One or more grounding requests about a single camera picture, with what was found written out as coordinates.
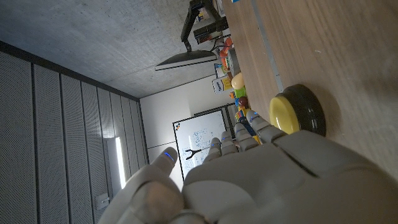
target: acoustic wall panel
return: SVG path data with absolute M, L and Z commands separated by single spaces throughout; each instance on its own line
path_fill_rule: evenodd
M 105 169 L 106 169 L 106 178 L 107 178 L 107 185 L 109 191 L 108 195 L 109 198 L 112 200 L 113 191 L 112 191 L 111 170 L 109 166 L 108 147 L 106 144 L 107 139 L 114 138 L 111 97 L 109 91 L 103 90 L 101 88 L 97 88 L 97 95 L 98 95 L 99 116 L 101 118 L 100 121 L 101 121 L 102 135 L 103 135 Z
M 120 137 L 124 164 L 124 174 L 127 181 L 131 176 L 131 170 L 129 164 L 129 155 L 127 153 L 126 133 L 124 131 L 123 112 L 120 96 L 111 93 L 111 104 L 113 113 L 114 135 L 115 137 Z
M 134 128 L 134 137 L 136 140 L 138 165 L 139 168 L 141 168 L 146 165 L 146 156 L 144 153 L 144 145 L 142 142 L 142 133 L 141 133 L 140 120 L 138 116 L 139 112 L 138 112 L 137 102 L 130 100 L 130 110 L 131 110 L 132 127 Z
M 34 65 L 41 223 L 69 223 L 60 75 Z
M 81 92 L 83 95 L 87 151 L 90 165 L 91 198 L 93 200 L 95 223 L 97 223 L 100 220 L 102 213 L 105 211 L 105 208 L 102 208 L 101 210 L 96 208 L 96 197 L 108 193 L 100 113 L 98 111 L 96 87 L 82 82 Z
M 144 147 L 145 162 L 146 162 L 146 164 L 149 164 L 148 148 L 147 148 L 146 139 L 145 139 L 145 129 L 144 129 L 144 123 L 142 120 L 142 112 L 141 112 L 141 103 L 140 102 L 137 102 L 137 110 L 138 110 L 139 127 L 141 129 L 142 145 Z
M 0 52 L 0 222 L 37 223 L 29 62 Z
M 134 130 L 132 127 L 132 119 L 130 112 L 130 102 L 129 99 L 121 97 L 123 120 L 124 120 L 124 130 L 126 132 L 126 142 L 127 142 L 127 152 L 129 154 L 131 175 L 138 171 L 138 158 L 136 150 L 136 140 L 134 139 Z
M 62 97 L 70 218 L 72 223 L 93 223 L 80 81 L 62 75 Z

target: fluorescent light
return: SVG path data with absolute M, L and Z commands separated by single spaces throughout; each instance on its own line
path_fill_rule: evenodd
M 122 145 L 120 143 L 120 137 L 117 137 L 115 141 L 116 141 L 116 153 L 118 154 L 120 184 L 123 189 L 124 186 L 126 186 L 126 176 L 124 175 L 124 164 L 123 164 Z

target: blue light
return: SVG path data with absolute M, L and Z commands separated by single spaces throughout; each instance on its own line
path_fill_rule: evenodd
M 170 156 L 170 154 L 169 153 L 167 153 L 167 152 L 165 152 L 164 153 L 166 156 L 168 156 L 171 160 L 173 160 L 173 162 L 174 162 L 174 159 L 173 159 L 173 157 L 172 156 Z

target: wooden table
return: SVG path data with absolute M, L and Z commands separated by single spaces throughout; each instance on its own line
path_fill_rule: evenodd
M 283 86 L 301 83 L 318 96 L 327 138 L 398 179 L 398 1 L 223 5 L 253 110 L 268 118 L 269 102 L 279 92 L 264 29 Z

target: yellow ball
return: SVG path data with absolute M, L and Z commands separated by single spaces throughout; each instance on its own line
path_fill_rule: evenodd
M 231 80 L 231 85 L 235 90 L 240 90 L 244 87 L 243 75 L 241 72 L 234 76 Z

